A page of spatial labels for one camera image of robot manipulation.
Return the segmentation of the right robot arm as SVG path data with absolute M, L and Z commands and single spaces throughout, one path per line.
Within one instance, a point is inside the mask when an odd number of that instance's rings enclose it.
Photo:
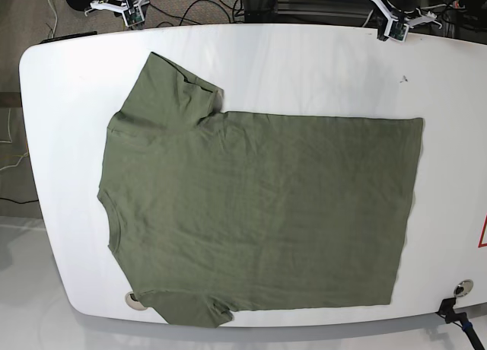
M 84 10 L 84 15 L 88 16 L 94 11 L 110 11 L 116 17 L 122 18 L 125 27 L 141 29 L 149 5 L 150 0 L 93 0 Z

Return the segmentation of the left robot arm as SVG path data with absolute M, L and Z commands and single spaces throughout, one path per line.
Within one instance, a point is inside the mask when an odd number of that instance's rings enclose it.
M 374 4 L 377 39 L 403 43 L 411 29 L 424 25 L 443 27 L 438 16 L 421 9 L 422 0 L 369 0 Z

